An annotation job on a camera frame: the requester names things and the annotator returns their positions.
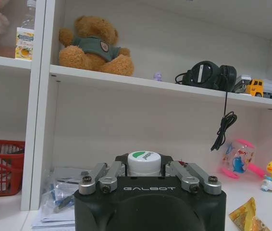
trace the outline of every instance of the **brown teddy bear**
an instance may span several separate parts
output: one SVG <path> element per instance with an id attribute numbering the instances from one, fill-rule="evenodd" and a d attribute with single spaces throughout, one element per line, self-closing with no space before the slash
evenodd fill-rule
<path id="1" fill-rule="evenodd" d="M 59 31 L 65 48 L 59 53 L 62 66 L 131 76 L 134 65 L 127 48 L 114 47 L 118 32 L 111 23 L 95 16 L 82 16 L 74 23 L 77 36 L 70 29 Z"/>

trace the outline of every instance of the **yellow wrapper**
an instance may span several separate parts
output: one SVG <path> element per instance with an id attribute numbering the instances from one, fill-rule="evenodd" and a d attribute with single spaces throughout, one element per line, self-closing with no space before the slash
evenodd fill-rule
<path id="1" fill-rule="evenodd" d="M 229 217 L 241 231 L 270 231 L 269 228 L 256 217 L 256 203 L 253 197 L 230 213 Z"/>
<path id="2" fill-rule="evenodd" d="M 32 60 L 34 30 L 18 27 L 16 30 L 15 58 Z"/>

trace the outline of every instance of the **bottle cap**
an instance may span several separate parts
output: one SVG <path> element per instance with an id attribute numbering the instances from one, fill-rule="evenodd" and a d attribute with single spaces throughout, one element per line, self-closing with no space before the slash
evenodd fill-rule
<path id="1" fill-rule="evenodd" d="M 28 7 L 36 7 L 36 0 L 27 0 Z"/>
<path id="2" fill-rule="evenodd" d="M 159 176 L 161 155 L 155 152 L 139 151 L 128 155 L 128 170 L 132 176 Z"/>

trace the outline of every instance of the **red basket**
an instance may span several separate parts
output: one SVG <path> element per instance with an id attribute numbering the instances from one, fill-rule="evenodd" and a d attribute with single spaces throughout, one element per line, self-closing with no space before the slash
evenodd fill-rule
<path id="1" fill-rule="evenodd" d="M 15 195 L 20 191 L 24 152 L 19 152 L 24 148 L 23 141 L 0 140 L 0 196 Z"/>

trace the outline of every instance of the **cable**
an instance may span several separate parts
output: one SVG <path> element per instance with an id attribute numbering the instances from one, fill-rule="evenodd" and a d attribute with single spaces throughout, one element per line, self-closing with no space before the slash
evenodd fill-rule
<path id="1" fill-rule="evenodd" d="M 227 108 L 227 98 L 228 98 L 228 92 L 226 91 L 226 98 L 224 101 L 224 111 L 223 111 L 223 118 L 221 121 L 221 127 L 219 128 L 217 132 L 217 139 L 213 146 L 211 147 L 211 151 L 219 150 L 219 148 L 225 143 L 226 141 L 226 131 L 227 129 L 236 122 L 237 115 L 234 114 L 234 112 L 229 112 L 226 114 L 226 108 Z"/>
<path id="2" fill-rule="evenodd" d="M 177 79 L 178 79 L 178 77 L 183 76 L 183 75 L 185 75 L 185 74 L 186 74 L 186 72 L 177 75 L 177 76 L 175 77 L 175 79 L 174 79 L 174 80 L 175 80 L 175 83 L 176 83 L 176 84 L 182 84 L 183 81 L 182 81 L 182 80 L 179 80 L 179 81 L 178 81 Z"/>

